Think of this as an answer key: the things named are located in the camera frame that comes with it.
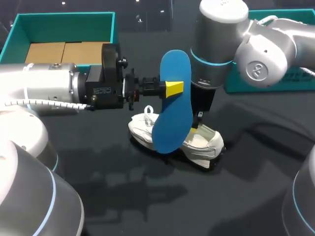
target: white sneaker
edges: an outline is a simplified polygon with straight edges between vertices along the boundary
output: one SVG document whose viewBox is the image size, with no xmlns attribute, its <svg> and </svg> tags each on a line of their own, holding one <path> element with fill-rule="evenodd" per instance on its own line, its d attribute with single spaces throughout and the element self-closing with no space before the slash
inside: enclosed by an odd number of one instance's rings
<svg viewBox="0 0 315 236">
<path fill-rule="evenodd" d="M 144 113 L 134 115 L 128 127 L 131 135 L 141 145 L 154 150 L 152 142 L 152 129 L 158 114 L 153 113 L 153 108 L 147 106 Z M 195 164 L 210 168 L 211 160 L 218 157 L 224 148 L 221 134 L 200 124 L 196 130 L 190 131 L 180 149 L 186 157 Z"/>
</svg>

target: robot logo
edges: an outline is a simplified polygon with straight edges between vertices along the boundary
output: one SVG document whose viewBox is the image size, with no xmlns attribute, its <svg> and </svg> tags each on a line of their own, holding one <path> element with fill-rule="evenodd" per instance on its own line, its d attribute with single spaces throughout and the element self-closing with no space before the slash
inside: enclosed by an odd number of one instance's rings
<svg viewBox="0 0 315 236">
<path fill-rule="evenodd" d="M 252 76 L 253 76 L 255 79 L 258 79 L 262 68 L 263 68 L 262 64 L 256 64 L 256 65 L 255 65 L 255 67 L 254 67 L 254 69 L 253 69 L 253 71 L 252 71 Z"/>
<path fill-rule="evenodd" d="M 265 64 L 259 61 L 252 61 L 247 65 L 246 73 L 252 80 L 261 81 L 267 78 L 268 69 Z"/>
</svg>

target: blue shoe insole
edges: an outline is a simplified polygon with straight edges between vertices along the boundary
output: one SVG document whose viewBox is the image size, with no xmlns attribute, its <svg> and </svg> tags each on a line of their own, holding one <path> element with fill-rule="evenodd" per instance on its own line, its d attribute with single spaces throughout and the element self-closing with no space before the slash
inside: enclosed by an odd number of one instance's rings
<svg viewBox="0 0 315 236">
<path fill-rule="evenodd" d="M 162 111 L 152 130 L 154 149 L 159 153 L 170 153 L 183 144 L 192 126 L 188 55 L 180 50 L 166 53 L 160 65 L 160 80 L 184 82 L 183 93 L 163 99 Z"/>
</svg>

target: black background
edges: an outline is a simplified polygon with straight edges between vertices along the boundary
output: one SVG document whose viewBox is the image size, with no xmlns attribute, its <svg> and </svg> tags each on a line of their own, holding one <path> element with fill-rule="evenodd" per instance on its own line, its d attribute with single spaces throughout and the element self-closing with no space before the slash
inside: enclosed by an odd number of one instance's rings
<svg viewBox="0 0 315 236">
<path fill-rule="evenodd" d="M 168 50 L 190 48 L 199 5 L 64 1 L 0 0 L 0 21 L 10 29 L 17 13 L 116 11 L 122 53 L 141 77 L 157 75 Z M 246 2 L 250 9 L 315 6 L 315 0 Z M 141 98 L 133 112 L 125 107 L 43 121 L 66 180 L 82 197 L 92 236 L 282 236 L 284 193 L 314 145 L 314 98 L 312 92 L 227 95 L 219 89 L 204 120 L 221 132 L 228 151 L 213 173 L 130 142 L 131 116 L 149 104 L 159 112 L 158 98 Z"/>
</svg>

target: teal bin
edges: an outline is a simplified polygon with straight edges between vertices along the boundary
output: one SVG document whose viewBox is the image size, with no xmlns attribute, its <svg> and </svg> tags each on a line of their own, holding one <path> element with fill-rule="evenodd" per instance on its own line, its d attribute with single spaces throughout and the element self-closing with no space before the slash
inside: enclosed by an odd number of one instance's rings
<svg viewBox="0 0 315 236">
<path fill-rule="evenodd" d="M 253 10 L 250 11 L 249 18 L 261 20 L 270 15 L 315 25 L 315 11 L 313 9 Z M 269 88 L 255 88 L 240 78 L 237 66 L 233 64 L 233 69 L 225 82 L 224 88 L 227 93 L 315 90 L 315 77 L 299 68 L 291 68 L 278 84 Z"/>
<path fill-rule="evenodd" d="M 0 55 L 0 64 L 24 63 L 31 43 L 117 43 L 114 12 L 18 14 Z M 79 64 L 86 72 L 89 64 Z"/>
</svg>

